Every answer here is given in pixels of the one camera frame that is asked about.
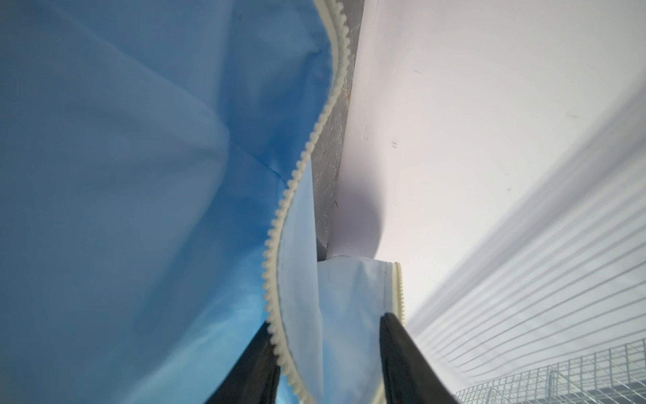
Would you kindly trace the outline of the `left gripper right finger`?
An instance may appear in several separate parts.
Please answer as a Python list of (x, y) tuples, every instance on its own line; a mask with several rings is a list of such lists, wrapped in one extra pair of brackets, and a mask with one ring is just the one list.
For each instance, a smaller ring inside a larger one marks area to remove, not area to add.
[(380, 357), (388, 404), (456, 404), (394, 313), (380, 318)]

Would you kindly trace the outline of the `light blue zip jacket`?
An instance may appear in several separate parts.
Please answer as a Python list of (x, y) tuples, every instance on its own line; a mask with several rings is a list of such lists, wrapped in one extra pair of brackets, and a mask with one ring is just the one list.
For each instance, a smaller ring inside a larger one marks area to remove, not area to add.
[(277, 403), (382, 403), (399, 264), (319, 261), (338, 1), (1, 4), (1, 400), (205, 403), (259, 328)]

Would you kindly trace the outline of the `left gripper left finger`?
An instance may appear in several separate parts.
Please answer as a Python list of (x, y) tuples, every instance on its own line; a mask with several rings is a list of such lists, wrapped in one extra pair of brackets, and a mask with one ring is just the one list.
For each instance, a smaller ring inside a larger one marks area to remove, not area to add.
[(280, 368), (264, 323), (206, 404), (274, 404)]

